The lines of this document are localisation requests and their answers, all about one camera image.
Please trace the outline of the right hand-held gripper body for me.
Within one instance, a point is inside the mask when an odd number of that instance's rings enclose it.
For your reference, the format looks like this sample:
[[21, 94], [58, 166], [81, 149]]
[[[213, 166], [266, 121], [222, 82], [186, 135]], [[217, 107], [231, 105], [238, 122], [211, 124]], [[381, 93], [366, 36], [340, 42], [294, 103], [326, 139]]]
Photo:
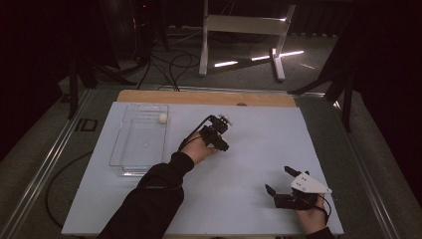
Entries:
[[332, 193], [328, 186], [311, 177], [307, 171], [295, 175], [291, 189], [290, 194], [274, 193], [277, 208], [309, 210], [317, 204], [317, 199], [321, 194]]

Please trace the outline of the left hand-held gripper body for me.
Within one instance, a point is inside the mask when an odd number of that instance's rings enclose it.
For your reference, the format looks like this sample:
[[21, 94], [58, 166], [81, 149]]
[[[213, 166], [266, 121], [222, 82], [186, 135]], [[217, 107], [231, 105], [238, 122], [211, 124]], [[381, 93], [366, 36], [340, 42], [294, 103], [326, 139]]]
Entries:
[[229, 148], [229, 144], [222, 137], [223, 133], [220, 133], [221, 128], [226, 123], [219, 120], [218, 117], [210, 115], [204, 120], [202, 128], [199, 130], [201, 137], [203, 138], [205, 145], [212, 144], [215, 148], [226, 151]]

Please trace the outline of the clear plastic container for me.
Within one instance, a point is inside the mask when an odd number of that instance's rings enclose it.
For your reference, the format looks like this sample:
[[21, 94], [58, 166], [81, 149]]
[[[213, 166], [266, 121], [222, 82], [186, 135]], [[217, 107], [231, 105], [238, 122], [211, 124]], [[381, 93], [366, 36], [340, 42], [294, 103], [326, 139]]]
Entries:
[[125, 107], [109, 161], [118, 176], [142, 177], [163, 160], [167, 123], [159, 123], [158, 116], [168, 115], [168, 109], [168, 105]]

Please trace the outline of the person's left hand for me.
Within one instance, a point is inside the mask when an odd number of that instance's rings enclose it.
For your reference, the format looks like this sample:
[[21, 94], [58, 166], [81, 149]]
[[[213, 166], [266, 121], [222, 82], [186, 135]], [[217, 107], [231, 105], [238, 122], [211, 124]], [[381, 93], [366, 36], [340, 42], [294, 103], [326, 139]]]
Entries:
[[182, 147], [181, 152], [188, 155], [195, 164], [198, 164], [206, 157], [217, 153], [218, 149], [206, 146], [200, 133], [195, 132]]

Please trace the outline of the person's right hand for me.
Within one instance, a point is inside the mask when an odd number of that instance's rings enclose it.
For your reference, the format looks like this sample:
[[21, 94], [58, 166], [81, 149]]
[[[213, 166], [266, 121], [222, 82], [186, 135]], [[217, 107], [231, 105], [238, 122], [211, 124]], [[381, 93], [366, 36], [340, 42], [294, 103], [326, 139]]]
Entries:
[[306, 235], [316, 233], [326, 227], [324, 195], [317, 197], [316, 204], [309, 210], [297, 210], [297, 216]]

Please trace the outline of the wooden board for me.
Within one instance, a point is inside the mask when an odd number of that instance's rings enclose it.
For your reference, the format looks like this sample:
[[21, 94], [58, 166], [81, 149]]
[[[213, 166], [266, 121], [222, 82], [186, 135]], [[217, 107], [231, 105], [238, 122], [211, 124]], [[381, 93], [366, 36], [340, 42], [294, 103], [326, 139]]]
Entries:
[[160, 103], [247, 107], [295, 108], [293, 97], [285, 94], [173, 92], [123, 90], [116, 99], [120, 103]]

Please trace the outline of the black angled stand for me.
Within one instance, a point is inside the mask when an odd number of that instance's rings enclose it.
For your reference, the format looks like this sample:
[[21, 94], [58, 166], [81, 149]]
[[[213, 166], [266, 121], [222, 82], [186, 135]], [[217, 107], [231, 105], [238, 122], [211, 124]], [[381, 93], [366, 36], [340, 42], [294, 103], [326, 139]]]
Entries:
[[347, 131], [350, 131], [350, 110], [352, 99], [353, 77], [351, 73], [351, 53], [347, 50], [347, 37], [353, 28], [353, 15], [346, 17], [346, 23], [339, 34], [337, 42], [333, 47], [317, 79], [296, 90], [289, 91], [290, 95], [303, 95], [316, 87], [330, 82], [330, 86], [323, 95], [327, 102], [335, 103], [342, 98], [341, 121]]

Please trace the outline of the black tripod stand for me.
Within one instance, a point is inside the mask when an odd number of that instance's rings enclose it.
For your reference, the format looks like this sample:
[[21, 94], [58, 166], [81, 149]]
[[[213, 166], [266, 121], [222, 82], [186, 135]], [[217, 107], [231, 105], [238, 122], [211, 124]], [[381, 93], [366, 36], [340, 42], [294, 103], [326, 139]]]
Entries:
[[106, 66], [100, 65], [94, 59], [72, 52], [69, 57], [69, 120], [76, 115], [79, 109], [78, 79], [81, 79], [83, 84], [89, 89], [94, 89], [98, 84], [93, 69], [99, 70], [122, 85], [134, 86], [134, 82], [124, 79]]

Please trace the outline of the aluminium floor rail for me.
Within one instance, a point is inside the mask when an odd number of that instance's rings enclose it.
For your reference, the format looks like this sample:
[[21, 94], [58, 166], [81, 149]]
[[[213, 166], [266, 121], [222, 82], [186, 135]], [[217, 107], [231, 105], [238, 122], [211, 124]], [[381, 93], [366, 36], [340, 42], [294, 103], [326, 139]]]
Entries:
[[95, 90], [84, 90], [68, 119], [68, 105], [53, 105], [0, 163], [0, 239], [15, 239], [62, 158]]
[[391, 219], [391, 216], [386, 208], [386, 205], [376, 188], [376, 185], [366, 168], [366, 164], [363, 160], [361, 153], [358, 150], [357, 144], [352, 137], [351, 133], [346, 129], [343, 130], [346, 137], [347, 143], [353, 154], [353, 163], [355, 165], [359, 180], [361, 181], [362, 187], [365, 191], [366, 198], [368, 199], [372, 211], [377, 219], [377, 222], [381, 228], [381, 231], [385, 239], [400, 239], [398, 231]]

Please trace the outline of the white metal stand frame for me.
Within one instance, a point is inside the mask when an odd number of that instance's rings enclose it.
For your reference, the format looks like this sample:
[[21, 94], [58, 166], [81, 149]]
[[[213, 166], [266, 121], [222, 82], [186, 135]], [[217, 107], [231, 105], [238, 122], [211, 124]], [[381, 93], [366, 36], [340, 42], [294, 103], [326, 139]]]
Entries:
[[270, 52], [277, 80], [286, 79], [282, 63], [282, 50], [296, 9], [290, 4], [285, 18], [260, 18], [244, 16], [213, 15], [209, 13], [209, 0], [204, 0], [202, 51], [199, 64], [199, 75], [206, 76], [208, 71], [208, 33], [227, 32], [278, 36], [277, 46]]

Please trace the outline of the black rectangular bracket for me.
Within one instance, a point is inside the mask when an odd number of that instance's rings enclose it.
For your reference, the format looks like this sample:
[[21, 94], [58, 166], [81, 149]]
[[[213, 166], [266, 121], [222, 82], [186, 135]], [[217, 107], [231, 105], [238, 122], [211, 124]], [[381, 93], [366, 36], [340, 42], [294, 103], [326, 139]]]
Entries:
[[75, 131], [95, 131], [98, 123], [96, 119], [79, 119]]

